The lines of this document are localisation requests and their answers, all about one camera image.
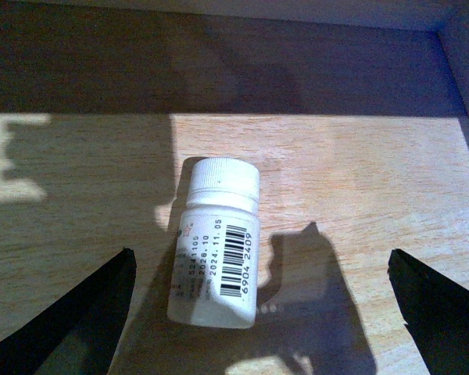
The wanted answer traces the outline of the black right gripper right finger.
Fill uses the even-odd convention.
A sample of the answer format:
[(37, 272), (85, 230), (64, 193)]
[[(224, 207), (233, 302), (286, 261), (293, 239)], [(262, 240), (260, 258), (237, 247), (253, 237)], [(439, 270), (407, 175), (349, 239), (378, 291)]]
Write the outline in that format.
[(469, 290), (399, 248), (388, 277), (429, 373), (469, 374)]

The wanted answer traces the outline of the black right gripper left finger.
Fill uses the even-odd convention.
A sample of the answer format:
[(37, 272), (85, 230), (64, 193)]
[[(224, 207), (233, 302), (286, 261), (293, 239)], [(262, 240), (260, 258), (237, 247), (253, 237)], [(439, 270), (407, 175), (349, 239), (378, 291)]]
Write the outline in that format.
[(45, 311), (0, 341), (0, 374), (106, 374), (136, 279), (123, 249)]

